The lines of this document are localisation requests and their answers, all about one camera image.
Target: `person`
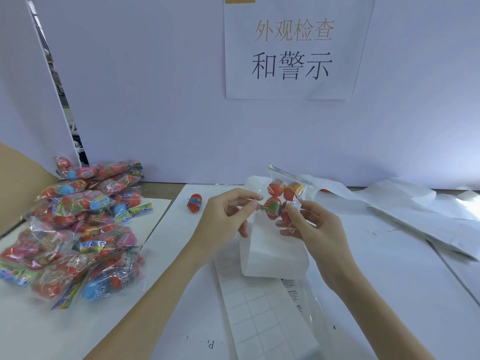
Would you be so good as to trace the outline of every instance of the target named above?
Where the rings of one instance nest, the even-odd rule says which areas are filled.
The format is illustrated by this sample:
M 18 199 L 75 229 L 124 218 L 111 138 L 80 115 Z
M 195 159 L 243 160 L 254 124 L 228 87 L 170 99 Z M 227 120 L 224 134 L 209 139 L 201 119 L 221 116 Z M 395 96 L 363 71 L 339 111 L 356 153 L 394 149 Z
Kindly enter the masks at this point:
M 117 326 L 86 359 L 149 359 L 185 288 L 195 273 L 238 231 L 247 237 L 247 218 L 257 209 L 257 193 L 235 188 L 208 200 L 191 239 Z M 303 240 L 321 277 L 345 303 L 380 360 L 434 359 L 400 321 L 358 268 L 341 219 L 313 201 L 301 210 L 287 204 L 292 227 L 277 222 L 284 236 Z M 148 318 L 142 308 L 150 308 Z M 128 346 L 111 346 L 125 343 Z

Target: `brown cardboard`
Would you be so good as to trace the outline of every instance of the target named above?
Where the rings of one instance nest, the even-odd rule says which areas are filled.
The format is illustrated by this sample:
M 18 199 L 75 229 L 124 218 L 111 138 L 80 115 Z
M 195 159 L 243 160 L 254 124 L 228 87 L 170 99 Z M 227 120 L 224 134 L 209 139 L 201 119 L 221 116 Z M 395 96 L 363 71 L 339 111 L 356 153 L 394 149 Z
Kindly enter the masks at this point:
M 40 164 L 0 142 L 0 235 L 17 224 L 40 191 L 56 181 Z

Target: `white paper sign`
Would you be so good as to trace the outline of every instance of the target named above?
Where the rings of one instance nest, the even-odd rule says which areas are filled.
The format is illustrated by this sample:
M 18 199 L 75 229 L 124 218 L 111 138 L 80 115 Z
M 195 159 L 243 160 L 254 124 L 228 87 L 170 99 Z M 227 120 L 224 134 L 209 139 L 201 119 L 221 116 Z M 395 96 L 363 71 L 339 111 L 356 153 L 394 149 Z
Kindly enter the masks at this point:
M 347 99 L 375 0 L 225 0 L 226 96 Z

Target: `white table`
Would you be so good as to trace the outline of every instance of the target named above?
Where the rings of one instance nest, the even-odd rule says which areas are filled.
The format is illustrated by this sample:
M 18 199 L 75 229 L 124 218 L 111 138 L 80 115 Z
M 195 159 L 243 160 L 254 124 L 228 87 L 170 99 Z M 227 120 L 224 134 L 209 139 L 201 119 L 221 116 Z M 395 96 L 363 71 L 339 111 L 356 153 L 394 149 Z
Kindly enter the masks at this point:
M 185 186 L 150 239 L 175 238 L 173 244 L 164 241 L 170 255 L 174 254 L 191 236 L 200 218 L 183 209 L 186 200 L 200 193 L 206 201 L 231 188 Z M 361 270 L 437 359 L 479 357 L 480 308 L 425 240 L 374 216 L 361 201 L 348 201 L 328 193 L 319 193 L 316 200 L 342 217 Z M 356 322 L 325 285 L 312 261 L 307 276 L 329 322 L 336 358 L 375 359 Z M 193 356 L 236 358 L 212 263 L 203 267 L 187 287 L 152 359 Z

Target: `white partition panel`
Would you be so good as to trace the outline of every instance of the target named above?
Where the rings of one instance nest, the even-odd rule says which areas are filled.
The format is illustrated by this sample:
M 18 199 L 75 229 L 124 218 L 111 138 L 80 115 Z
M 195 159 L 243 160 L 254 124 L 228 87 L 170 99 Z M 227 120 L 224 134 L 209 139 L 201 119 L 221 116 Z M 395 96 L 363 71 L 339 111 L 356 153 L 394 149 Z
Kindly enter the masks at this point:
M 376 0 L 347 101 L 227 100 L 223 0 L 33 0 L 90 161 L 480 188 L 480 0 Z
M 0 140 L 55 173 L 79 164 L 26 0 L 0 0 Z

